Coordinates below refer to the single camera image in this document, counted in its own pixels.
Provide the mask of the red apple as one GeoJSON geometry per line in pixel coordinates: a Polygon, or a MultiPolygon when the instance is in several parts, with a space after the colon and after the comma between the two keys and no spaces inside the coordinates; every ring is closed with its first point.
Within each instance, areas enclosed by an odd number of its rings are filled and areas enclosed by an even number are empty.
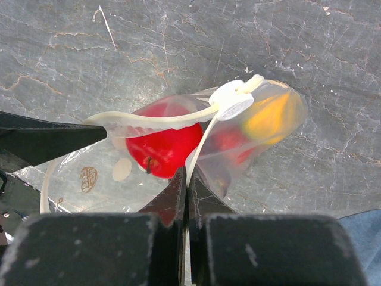
{"type": "Polygon", "coordinates": [[[170,179],[185,165],[188,155],[203,136],[199,123],[181,129],[167,129],[145,136],[127,138],[130,155],[147,174],[170,179]]]}

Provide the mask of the yellow orange round fruit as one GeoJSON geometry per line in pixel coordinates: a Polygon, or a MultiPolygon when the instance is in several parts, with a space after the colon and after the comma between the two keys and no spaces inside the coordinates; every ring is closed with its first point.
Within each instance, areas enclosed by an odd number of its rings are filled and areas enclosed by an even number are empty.
{"type": "Polygon", "coordinates": [[[242,125],[242,132],[264,145],[274,145],[290,135],[303,120],[304,104],[298,94],[287,92],[253,103],[251,117],[242,125]]]}

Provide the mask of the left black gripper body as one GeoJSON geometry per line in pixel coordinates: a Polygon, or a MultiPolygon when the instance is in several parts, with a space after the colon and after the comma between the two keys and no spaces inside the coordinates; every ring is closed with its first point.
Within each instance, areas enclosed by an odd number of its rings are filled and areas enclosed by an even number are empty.
{"type": "Polygon", "coordinates": [[[1,150],[1,247],[13,240],[22,222],[40,213],[40,192],[14,174],[25,165],[25,161],[1,150]]]}

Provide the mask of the red bell pepper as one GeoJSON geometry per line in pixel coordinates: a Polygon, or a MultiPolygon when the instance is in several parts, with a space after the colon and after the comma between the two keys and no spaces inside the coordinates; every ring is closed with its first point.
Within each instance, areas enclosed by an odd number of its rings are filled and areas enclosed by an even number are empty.
{"type": "Polygon", "coordinates": [[[233,125],[214,132],[211,135],[211,142],[217,151],[222,152],[224,157],[236,166],[246,161],[257,149],[249,147],[248,137],[242,133],[239,127],[233,125]]]}

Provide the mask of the clear zip top bag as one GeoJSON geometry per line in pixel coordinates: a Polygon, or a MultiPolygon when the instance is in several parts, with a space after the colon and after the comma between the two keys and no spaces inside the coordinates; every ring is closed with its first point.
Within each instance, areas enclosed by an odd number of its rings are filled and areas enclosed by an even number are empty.
{"type": "Polygon", "coordinates": [[[49,162],[39,212],[136,212],[178,170],[186,184],[200,175],[223,198],[307,114],[303,95],[260,75],[170,95],[132,113],[95,114],[85,123],[104,127],[107,137],[49,162]]]}

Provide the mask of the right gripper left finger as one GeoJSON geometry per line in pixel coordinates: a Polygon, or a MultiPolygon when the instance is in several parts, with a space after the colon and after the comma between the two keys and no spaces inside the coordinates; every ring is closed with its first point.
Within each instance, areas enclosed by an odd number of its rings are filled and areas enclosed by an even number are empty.
{"type": "Polygon", "coordinates": [[[2,248],[2,285],[183,285],[185,170],[136,213],[43,214],[2,248]]]}

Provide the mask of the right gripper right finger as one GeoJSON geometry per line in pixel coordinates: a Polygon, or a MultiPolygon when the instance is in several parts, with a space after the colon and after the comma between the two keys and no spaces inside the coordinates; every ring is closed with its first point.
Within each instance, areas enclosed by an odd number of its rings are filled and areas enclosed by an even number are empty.
{"type": "Polygon", "coordinates": [[[352,242],[325,215],[236,213],[194,171],[188,188],[195,285],[366,285],[352,242]]]}

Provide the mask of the dark purple fruit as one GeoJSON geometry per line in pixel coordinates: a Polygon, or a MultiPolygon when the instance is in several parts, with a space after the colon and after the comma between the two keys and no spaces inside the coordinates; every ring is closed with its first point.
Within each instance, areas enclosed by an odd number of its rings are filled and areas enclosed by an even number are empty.
{"type": "Polygon", "coordinates": [[[216,196],[223,199],[228,192],[231,184],[231,177],[225,173],[213,173],[208,179],[209,189],[215,193],[216,196]]]}

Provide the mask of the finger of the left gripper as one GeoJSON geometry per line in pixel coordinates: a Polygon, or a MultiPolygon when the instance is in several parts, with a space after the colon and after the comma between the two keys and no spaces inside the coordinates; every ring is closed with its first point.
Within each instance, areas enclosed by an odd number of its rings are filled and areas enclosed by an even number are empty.
{"type": "Polygon", "coordinates": [[[1,166],[37,166],[107,137],[102,126],[49,122],[1,112],[1,166]]]}

